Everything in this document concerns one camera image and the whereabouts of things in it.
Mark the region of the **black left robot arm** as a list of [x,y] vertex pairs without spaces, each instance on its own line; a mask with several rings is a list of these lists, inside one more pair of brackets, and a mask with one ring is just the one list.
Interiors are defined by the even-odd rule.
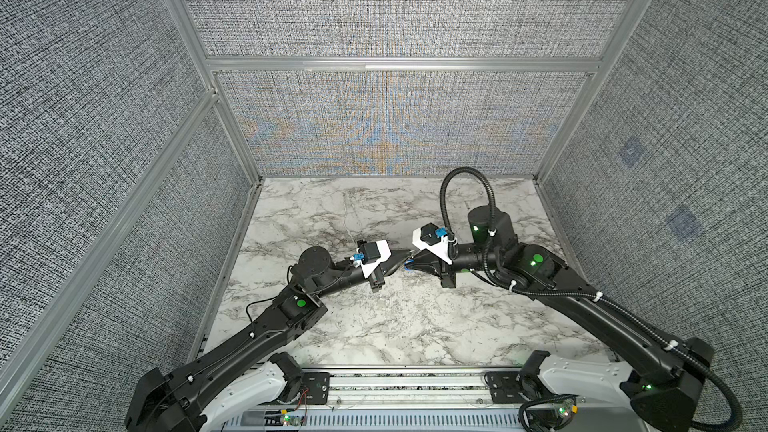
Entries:
[[378,290],[412,255],[384,241],[365,243],[340,261],[323,247],[306,249],[289,283],[238,333],[167,374],[154,368],[142,376],[126,429],[212,431],[252,405],[299,398],[302,369],[282,349],[325,315],[322,296],[362,283]]

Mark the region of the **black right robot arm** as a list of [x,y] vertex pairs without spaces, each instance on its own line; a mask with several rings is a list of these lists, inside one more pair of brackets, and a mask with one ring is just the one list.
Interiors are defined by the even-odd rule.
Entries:
[[449,228],[428,223],[414,230],[415,256],[408,268],[431,273],[445,288],[467,270],[492,286],[556,310],[619,356],[615,364],[570,364],[551,352],[534,351],[517,375],[524,397],[518,410],[527,431],[555,431],[568,424],[579,398],[624,406],[658,431],[730,430],[740,409],[727,400],[731,415],[705,424],[694,415],[706,383],[712,347],[661,331],[587,283],[550,250],[521,242],[508,214],[480,206],[468,215],[472,240],[457,242]]

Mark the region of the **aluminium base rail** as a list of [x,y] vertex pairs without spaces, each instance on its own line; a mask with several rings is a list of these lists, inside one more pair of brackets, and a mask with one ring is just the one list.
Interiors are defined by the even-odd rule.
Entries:
[[520,431],[513,367],[311,366],[301,405],[256,405],[221,431]]

